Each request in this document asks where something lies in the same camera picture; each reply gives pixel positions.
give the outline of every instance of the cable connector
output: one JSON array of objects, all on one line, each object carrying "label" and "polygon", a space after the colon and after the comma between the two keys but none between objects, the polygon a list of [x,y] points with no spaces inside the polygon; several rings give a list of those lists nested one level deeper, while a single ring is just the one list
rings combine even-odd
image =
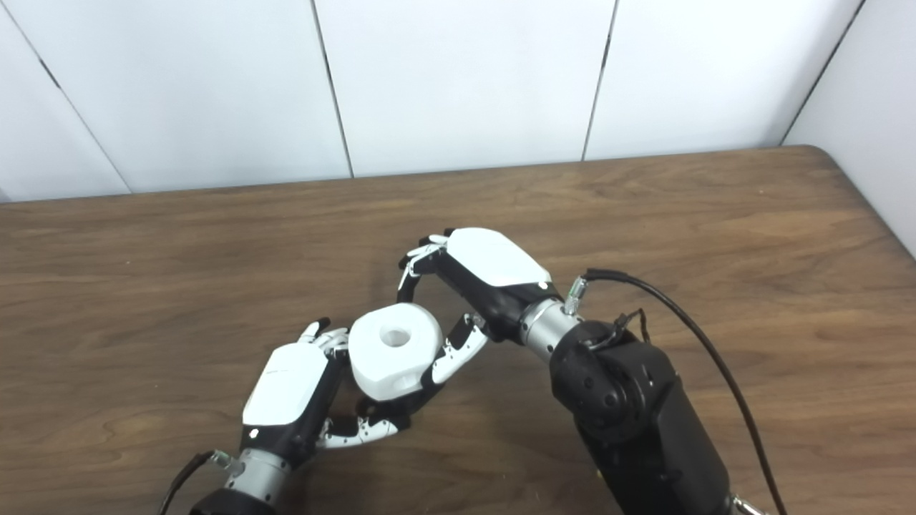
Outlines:
[{"label": "cable connector", "polygon": [[239,476],[242,474],[242,472],[245,471],[244,463],[223,451],[213,451],[213,455],[210,456],[210,461],[214,465],[229,473],[230,477]]},{"label": "cable connector", "polygon": [[572,284],[569,294],[566,295],[566,302],[563,304],[563,312],[569,316],[575,316],[579,311],[579,304],[582,302],[582,297],[585,294],[588,281],[585,280],[584,277],[579,276]]}]

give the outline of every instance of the white wall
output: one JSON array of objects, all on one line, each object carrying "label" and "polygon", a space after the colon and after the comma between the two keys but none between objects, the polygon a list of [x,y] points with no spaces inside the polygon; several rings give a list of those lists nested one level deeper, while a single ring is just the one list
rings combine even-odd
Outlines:
[{"label": "white wall", "polygon": [[356,176],[582,156],[614,0],[319,0]]},{"label": "white wall", "polygon": [[916,2],[865,2],[786,143],[833,156],[916,256]]},{"label": "white wall", "polygon": [[[349,161],[367,176],[773,145],[859,0],[315,2],[0,0],[66,96],[34,55],[6,80],[71,118],[6,101],[0,130],[15,134],[0,154],[16,160],[0,162],[0,190],[25,200],[345,178]],[[56,126],[11,128],[36,123]],[[61,135],[90,144],[70,157],[46,141]],[[36,150],[49,147],[58,160]],[[118,175],[115,190],[94,179]]]},{"label": "white wall", "polygon": [[778,145],[860,0],[619,0],[587,159]]},{"label": "white wall", "polygon": [[132,191],[350,176],[309,2],[4,2]]},{"label": "white wall", "polygon": [[0,6],[0,202],[127,193]]}]

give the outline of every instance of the panel seam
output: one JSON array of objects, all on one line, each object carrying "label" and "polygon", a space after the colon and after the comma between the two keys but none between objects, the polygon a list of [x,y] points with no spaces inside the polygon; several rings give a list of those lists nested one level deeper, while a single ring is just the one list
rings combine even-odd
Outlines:
[{"label": "panel seam", "polygon": [[334,103],[334,114],[337,116],[337,127],[340,129],[341,133],[341,142],[343,142],[343,154],[346,157],[346,166],[350,171],[350,179],[355,179],[356,176],[353,172],[353,161],[350,159],[350,146],[347,144],[346,132],[344,131],[344,119],[341,117],[341,107],[337,100],[337,90],[334,88],[334,78],[331,75],[331,63],[328,61],[328,51],[324,47],[322,22],[318,19],[318,6],[315,5],[315,0],[309,0],[309,4],[311,5],[312,19],[315,21],[315,32],[318,35],[318,46],[322,51],[322,59],[324,59],[324,70],[328,74],[328,85],[331,87],[331,99]]}]

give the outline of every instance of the wire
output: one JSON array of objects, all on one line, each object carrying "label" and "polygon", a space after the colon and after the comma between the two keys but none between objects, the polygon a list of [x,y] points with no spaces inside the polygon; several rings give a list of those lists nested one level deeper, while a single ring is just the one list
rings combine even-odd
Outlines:
[{"label": "wire", "polygon": [[191,477],[198,468],[201,468],[201,465],[207,463],[207,461],[213,457],[213,451],[207,451],[206,453],[199,453],[194,455],[193,458],[188,462],[184,468],[172,479],[172,484],[169,485],[169,490],[166,491],[166,497],[162,499],[162,504],[159,505],[158,515],[165,515],[166,511],[169,510],[169,504],[171,504],[172,498],[175,497],[175,493],[178,492],[181,485],[184,485],[184,482],[188,480],[188,477]]},{"label": "wire", "polygon": [[657,288],[648,284],[646,281],[635,278],[626,272],[621,272],[618,270],[607,270],[602,268],[589,268],[582,275],[583,279],[586,281],[589,280],[612,280],[616,282],[624,282],[626,284],[631,284],[642,290],[644,290],[649,295],[655,297],[662,304],[664,304],[668,309],[671,310],[678,318],[681,319],[681,322],[684,323],[697,339],[700,340],[700,343],[705,347],[706,352],[709,353],[709,356],[715,362],[715,366],[719,369],[719,372],[722,374],[722,377],[725,379],[725,383],[728,384],[728,388],[732,390],[732,395],[735,396],[735,401],[738,404],[738,408],[741,410],[741,416],[744,417],[745,425],[747,426],[747,432],[750,433],[750,439],[754,443],[754,450],[757,452],[757,458],[760,462],[760,469],[763,471],[763,477],[767,480],[767,487],[769,488],[769,493],[773,497],[773,502],[776,504],[776,511],[779,515],[788,515],[786,511],[786,506],[782,502],[782,496],[780,495],[780,490],[776,486],[776,478],[773,476],[773,471],[769,467],[769,460],[767,459],[767,452],[763,448],[763,440],[760,438],[760,431],[757,428],[757,423],[754,422],[754,416],[750,412],[750,408],[747,406],[747,401],[744,398],[744,395],[741,393],[741,388],[738,387],[735,378],[732,376],[731,371],[728,370],[728,365],[725,364],[722,356],[719,355],[719,352],[715,350],[715,345],[709,339],[708,336],[703,332],[703,329],[700,329],[700,326],[690,317],[690,315],[685,312],[681,306],[677,305],[668,295],[665,295]]}]

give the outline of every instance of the wood grain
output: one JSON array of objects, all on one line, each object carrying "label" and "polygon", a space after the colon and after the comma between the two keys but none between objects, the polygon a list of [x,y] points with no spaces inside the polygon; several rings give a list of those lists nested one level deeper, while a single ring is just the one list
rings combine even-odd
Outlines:
[{"label": "wood grain", "polygon": [[[679,301],[744,388],[793,515],[912,512],[916,265],[815,148],[0,206],[0,510],[153,512],[192,453],[234,450],[272,348],[391,303],[402,253],[469,225],[559,285],[621,268]],[[418,301],[447,325],[463,309],[434,279]],[[584,309],[639,306],[735,491],[772,509],[677,321],[624,286],[591,288]],[[543,365],[512,344],[409,432],[327,452],[293,483],[287,514],[617,513]],[[172,512],[219,484],[202,470]]]}]

